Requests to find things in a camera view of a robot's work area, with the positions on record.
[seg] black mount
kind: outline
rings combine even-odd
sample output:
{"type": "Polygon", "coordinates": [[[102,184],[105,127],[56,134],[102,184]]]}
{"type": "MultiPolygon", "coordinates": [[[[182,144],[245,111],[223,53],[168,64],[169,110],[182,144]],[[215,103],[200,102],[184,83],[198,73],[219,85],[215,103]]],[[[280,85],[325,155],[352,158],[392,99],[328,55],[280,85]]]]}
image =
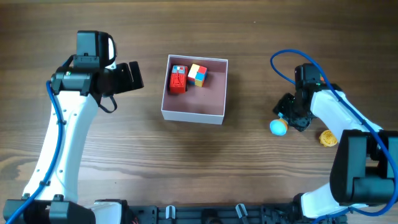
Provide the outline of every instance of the black mount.
{"type": "Polygon", "coordinates": [[[304,131],[316,116],[311,112],[311,100],[315,92],[327,90],[319,70],[310,63],[295,68],[295,95],[286,93],[272,110],[276,115],[286,120],[288,125],[298,131],[304,131]]]}
{"type": "Polygon", "coordinates": [[[72,55],[51,77],[54,95],[60,91],[80,91],[91,94],[100,105],[102,97],[144,87],[137,62],[120,63],[106,68],[116,59],[116,45],[105,32],[78,31],[76,55],[72,55]],[[113,43],[114,57],[109,58],[109,41],[113,43]]]}
{"type": "MultiPolygon", "coordinates": [[[[175,218],[167,215],[167,208],[156,206],[130,206],[130,210],[137,215],[139,224],[309,224],[313,221],[301,215],[296,202],[245,206],[243,217],[233,206],[175,207],[175,218]]],[[[347,217],[342,215],[319,222],[327,223],[347,224],[347,217]]]]}
{"type": "MultiPolygon", "coordinates": [[[[7,200],[3,217],[10,216],[23,204],[22,200],[7,200]]],[[[53,201],[35,200],[14,222],[14,224],[95,224],[93,211],[73,202],[64,202],[63,197],[54,197],[53,201]]]]}
{"type": "MultiPolygon", "coordinates": [[[[394,161],[398,161],[398,131],[379,131],[394,161]]],[[[377,148],[370,133],[344,130],[330,173],[330,189],[340,205],[365,203],[369,206],[390,201],[394,191],[394,174],[387,158],[377,148]],[[377,167],[366,159],[379,161],[377,167]]]]}

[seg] blue ball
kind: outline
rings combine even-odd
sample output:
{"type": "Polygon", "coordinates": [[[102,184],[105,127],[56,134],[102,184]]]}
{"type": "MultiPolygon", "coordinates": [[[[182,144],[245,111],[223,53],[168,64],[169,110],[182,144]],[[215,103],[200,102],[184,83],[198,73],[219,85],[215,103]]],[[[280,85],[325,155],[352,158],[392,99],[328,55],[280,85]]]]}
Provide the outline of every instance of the blue ball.
{"type": "Polygon", "coordinates": [[[283,136],[287,132],[285,124],[279,119],[271,121],[271,123],[269,124],[269,128],[271,129],[271,132],[273,134],[276,134],[278,136],[283,136]]]}

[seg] yellow ball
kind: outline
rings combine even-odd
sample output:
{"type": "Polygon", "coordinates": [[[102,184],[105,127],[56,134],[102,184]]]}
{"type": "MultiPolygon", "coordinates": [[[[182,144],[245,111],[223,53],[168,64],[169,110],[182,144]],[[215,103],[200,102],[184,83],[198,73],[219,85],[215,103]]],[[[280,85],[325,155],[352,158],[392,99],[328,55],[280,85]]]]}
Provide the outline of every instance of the yellow ball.
{"type": "Polygon", "coordinates": [[[337,144],[337,138],[330,130],[322,132],[319,140],[321,141],[321,144],[325,147],[332,147],[337,144]]]}

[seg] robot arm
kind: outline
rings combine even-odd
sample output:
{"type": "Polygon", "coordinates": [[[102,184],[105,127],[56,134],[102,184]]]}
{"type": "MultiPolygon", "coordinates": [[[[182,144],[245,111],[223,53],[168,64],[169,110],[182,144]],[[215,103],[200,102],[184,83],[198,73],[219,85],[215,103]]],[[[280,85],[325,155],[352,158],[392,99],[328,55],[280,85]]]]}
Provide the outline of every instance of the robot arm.
{"type": "MultiPolygon", "coordinates": [[[[389,148],[393,159],[398,160],[398,132],[383,131],[367,120],[348,102],[337,85],[337,94],[347,102],[373,128],[389,148]]],[[[343,106],[322,82],[313,64],[303,64],[295,69],[295,95],[290,93],[278,102],[274,113],[289,126],[304,131],[314,118],[320,118],[332,131],[339,147],[331,170],[330,183],[313,192],[298,195],[296,203],[302,215],[318,218],[346,209],[387,203],[393,194],[394,182],[391,165],[382,154],[369,130],[343,106]],[[366,159],[379,161],[377,167],[366,167],[366,159]]]]}
{"type": "Polygon", "coordinates": [[[34,194],[40,184],[45,187],[23,214],[17,217],[17,223],[52,223],[59,219],[66,219],[70,223],[121,222],[122,212],[127,207],[123,201],[96,202],[89,209],[76,204],[81,156],[98,107],[112,113],[117,108],[114,94],[144,87],[137,62],[116,65],[115,61],[116,44],[109,34],[78,32],[76,55],[72,55],[51,77],[51,89],[63,122],[62,143],[54,170],[49,181],[43,183],[58,138],[58,117],[52,106],[49,127],[35,171],[24,189],[22,200],[6,202],[3,211],[6,220],[34,194]],[[101,105],[102,97],[111,98],[113,111],[101,105]]]}

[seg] red block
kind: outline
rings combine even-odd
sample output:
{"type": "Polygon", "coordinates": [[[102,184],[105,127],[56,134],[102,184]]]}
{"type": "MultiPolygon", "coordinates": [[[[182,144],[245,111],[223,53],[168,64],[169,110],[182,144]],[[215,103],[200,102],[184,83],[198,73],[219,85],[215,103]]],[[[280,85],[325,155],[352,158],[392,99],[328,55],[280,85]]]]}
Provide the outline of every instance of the red block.
{"type": "Polygon", "coordinates": [[[170,75],[170,92],[185,93],[187,90],[188,67],[185,67],[185,73],[171,73],[170,75]]]}

